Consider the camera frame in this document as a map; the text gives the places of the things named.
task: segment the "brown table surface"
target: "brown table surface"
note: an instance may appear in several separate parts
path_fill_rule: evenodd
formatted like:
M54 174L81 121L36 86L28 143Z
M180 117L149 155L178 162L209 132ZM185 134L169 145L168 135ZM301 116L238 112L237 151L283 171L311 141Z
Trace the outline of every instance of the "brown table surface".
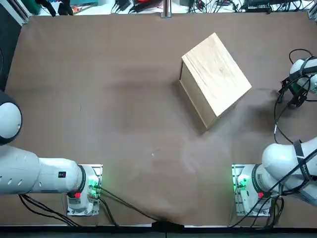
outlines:
M180 59L213 32L252 89L201 133L178 84ZM40 157L102 163L103 186L149 214L226 226L231 164L261 162L273 143L275 92L291 67L288 53L306 48L317 54L316 40L316 23L303 12L31 17L6 88L24 116L12 144ZM316 105L305 103L285 113L280 125L292 139L305 141L317 135L316 117ZM34 197L64 210L60 194ZM285 200L280 226L317 227L317 208ZM119 224L151 222L108 201ZM17 196L2 196L1 204L0 224L59 224L31 214ZM109 224L103 213L75 220Z

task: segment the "wooden box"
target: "wooden box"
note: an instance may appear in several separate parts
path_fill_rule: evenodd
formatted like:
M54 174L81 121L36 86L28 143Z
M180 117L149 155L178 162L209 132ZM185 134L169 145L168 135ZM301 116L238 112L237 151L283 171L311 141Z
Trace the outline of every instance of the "wooden box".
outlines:
M251 88L215 33L182 57L180 83L206 129Z

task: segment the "green led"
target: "green led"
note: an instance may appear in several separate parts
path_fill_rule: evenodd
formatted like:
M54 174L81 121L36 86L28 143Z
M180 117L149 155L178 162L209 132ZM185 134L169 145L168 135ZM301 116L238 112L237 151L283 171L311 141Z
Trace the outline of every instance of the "green led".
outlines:
M94 179L90 179L90 180L88 181L88 183L89 183L89 186L90 186L90 188L91 188L90 194L91 194L92 196L97 196L97 188L96 188L96 186L98 186L98 182L95 181Z
M238 187L241 188L241 190L245 190L248 181L249 181L249 176L240 175L239 176L239 185L238 185Z

